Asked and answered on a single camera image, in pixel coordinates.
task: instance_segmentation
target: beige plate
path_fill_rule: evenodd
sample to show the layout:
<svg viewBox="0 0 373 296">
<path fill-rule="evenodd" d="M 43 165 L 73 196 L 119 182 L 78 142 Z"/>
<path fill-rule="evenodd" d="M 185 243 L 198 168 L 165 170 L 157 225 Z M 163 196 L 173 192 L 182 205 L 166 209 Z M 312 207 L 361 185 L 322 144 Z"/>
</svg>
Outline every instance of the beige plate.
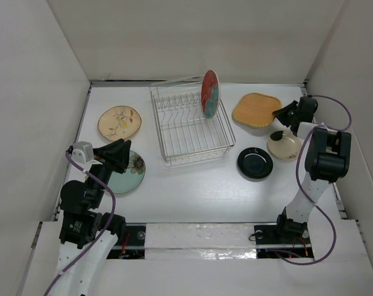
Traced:
<svg viewBox="0 0 373 296">
<path fill-rule="evenodd" d="M 116 141 L 131 137 L 141 126 L 141 117 L 133 108 L 116 106 L 99 119 L 99 131 L 108 140 Z"/>
<path fill-rule="evenodd" d="M 267 145 L 270 152 L 276 157 L 290 161 L 297 159 L 301 149 L 300 140 L 288 131 L 283 132 L 282 139 L 279 141 L 273 141 L 270 138 Z"/>
</svg>

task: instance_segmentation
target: gray wall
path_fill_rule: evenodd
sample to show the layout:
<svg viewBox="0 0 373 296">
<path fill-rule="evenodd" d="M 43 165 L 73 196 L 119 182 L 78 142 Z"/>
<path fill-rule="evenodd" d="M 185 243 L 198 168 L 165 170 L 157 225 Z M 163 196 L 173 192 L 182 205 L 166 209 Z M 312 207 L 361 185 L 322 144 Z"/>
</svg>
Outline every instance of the gray wall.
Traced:
<svg viewBox="0 0 373 296">
<path fill-rule="evenodd" d="M 302 83 L 343 0 L 48 0 L 89 79 Z"/>
<path fill-rule="evenodd" d="M 89 81 L 45 0 L 0 0 L 0 225 L 48 220 Z"/>
<path fill-rule="evenodd" d="M 311 70 L 308 91 L 340 99 L 353 114 L 350 172 L 338 187 L 350 218 L 360 220 L 373 264 L 373 0 L 345 1 Z M 345 126 L 340 108 L 319 103 L 318 119 Z"/>
</svg>

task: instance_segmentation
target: green plate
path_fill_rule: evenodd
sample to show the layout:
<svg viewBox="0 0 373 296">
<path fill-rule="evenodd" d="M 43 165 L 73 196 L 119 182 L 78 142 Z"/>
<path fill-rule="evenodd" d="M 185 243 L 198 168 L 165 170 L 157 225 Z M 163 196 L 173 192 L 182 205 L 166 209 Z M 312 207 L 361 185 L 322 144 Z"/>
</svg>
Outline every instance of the green plate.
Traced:
<svg viewBox="0 0 373 296">
<path fill-rule="evenodd" d="M 142 157 L 130 151 L 129 166 L 125 173 L 112 173 L 108 186 L 113 193 L 122 194 L 136 188 L 145 176 L 145 162 Z"/>
</svg>

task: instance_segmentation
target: rack wire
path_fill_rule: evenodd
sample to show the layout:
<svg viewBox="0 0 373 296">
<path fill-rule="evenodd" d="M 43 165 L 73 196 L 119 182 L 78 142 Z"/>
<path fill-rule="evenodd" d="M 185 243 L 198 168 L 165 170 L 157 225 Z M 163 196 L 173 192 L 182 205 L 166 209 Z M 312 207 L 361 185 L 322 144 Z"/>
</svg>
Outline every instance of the rack wire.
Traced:
<svg viewBox="0 0 373 296">
<path fill-rule="evenodd" d="M 160 152 L 166 163 L 224 156 L 236 143 L 219 99 L 216 115 L 207 120 L 201 106 L 203 76 L 153 83 L 150 96 Z"/>
</svg>

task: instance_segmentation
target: metal rack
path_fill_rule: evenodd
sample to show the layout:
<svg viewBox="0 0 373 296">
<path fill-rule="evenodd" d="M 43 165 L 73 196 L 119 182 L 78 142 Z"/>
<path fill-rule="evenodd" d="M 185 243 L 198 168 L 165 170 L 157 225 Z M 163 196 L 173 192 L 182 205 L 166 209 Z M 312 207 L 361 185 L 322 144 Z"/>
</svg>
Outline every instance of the metal rack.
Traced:
<svg viewBox="0 0 373 296">
<path fill-rule="evenodd" d="M 202 80 L 203 76 L 195 76 L 153 83 L 149 88 L 166 163 L 224 156 L 236 143 L 221 101 L 214 118 L 205 118 L 200 101 Z"/>
</svg>

